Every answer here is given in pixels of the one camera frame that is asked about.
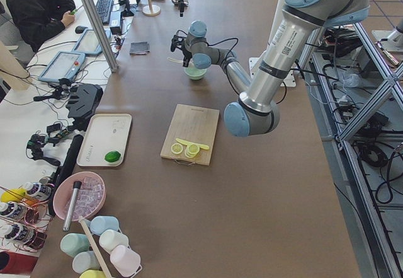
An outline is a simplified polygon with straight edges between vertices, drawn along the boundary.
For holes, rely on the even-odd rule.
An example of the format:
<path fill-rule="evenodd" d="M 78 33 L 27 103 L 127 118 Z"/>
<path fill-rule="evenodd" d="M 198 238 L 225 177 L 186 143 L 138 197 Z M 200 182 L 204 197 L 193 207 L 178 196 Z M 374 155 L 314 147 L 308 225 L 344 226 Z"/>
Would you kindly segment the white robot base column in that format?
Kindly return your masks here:
<path fill-rule="evenodd" d="M 290 72 L 295 59 L 313 30 L 321 23 L 304 0 L 278 0 L 267 49 L 261 59 L 249 90 L 277 90 Z"/>

